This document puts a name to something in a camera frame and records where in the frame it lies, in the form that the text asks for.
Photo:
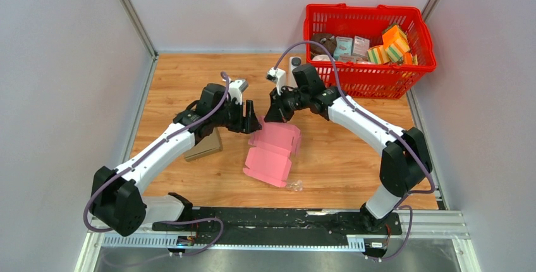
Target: gray floor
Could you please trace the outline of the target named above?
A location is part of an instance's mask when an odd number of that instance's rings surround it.
[[[389,253],[400,245],[391,240]],[[138,263],[167,252],[163,249],[103,248],[100,256],[114,264]],[[460,271],[452,241],[411,240],[392,261],[373,263],[362,254],[349,252],[208,250],[193,257],[165,257],[132,268],[114,268],[99,260],[95,271],[187,271],[187,272],[274,272],[274,271]]]

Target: brown plush toy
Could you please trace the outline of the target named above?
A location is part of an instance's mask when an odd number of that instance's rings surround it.
[[[329,54],[333,56],[333,52],[335,51],[335,48],[337,48],[337,40],[335,40],[335,36],[328,33],[317,33],[313,35],[311,40],[322,44],[327,49]],[[314,58],[316,55],[326,54],[326,52],[324,52],[324,50],[322,50],[322,48],[319,46],[309,47],[311,50],[311,58]]]

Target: blue package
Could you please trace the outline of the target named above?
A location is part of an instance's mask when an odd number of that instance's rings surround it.
[[[335,51],[333,52],[333,58],[335,60],[339,60],[340,55],[351,55],[351,47],[352,47],[352,38],[348,37],[335,37],[337,40],[337,47],[335,48]]]

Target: red basket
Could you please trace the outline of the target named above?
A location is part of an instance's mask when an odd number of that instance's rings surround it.
[[[355,8],[346,4],[309,4],[305,8],[303,38],[310,40],[316,33],[335,36],[360,36],[370,39],[370,46],[382,44],[382,32],[398,23],[408,36],[411,53],[418,65],[361,65],[337,61],[343,90],[353,97],[398,99],[425,73],[436,68],[432,39],[416,8],[379,5],[376,8]],[[326,86],[335,85],[333,67],[329,61],[312,61],[307,44],[307,63],[314,65]]]

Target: wooden table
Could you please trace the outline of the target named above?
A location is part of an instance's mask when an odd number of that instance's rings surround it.
[[[245,78],[255,112],[264,115],[274,84],[264,77],[278,54],[161,55],[143,111],[132,156],[167,128],[175,114],[199,98],[207,83],[223,84],[220,71]],[[279,66],[286,70],[288,58]],[[400,100],[357,99],[384,120],[411,128],[408,103]],[[347,129],[309,111],[298,111],[291,121],[302,132],[300,153],[291,157],[289,180],[302,180],[295,192],[260,182],[242,172],[249,136],[220,128],[223,151],[187,163],[179,157],[145,191],[148,196],[176,192],[194,206],[359,208],[372,196],[379,181],[380,157]],[[427,182],[418,188],[429,189]],[[406,202],[416,209],[437,209],[433,195],[413,195]]]

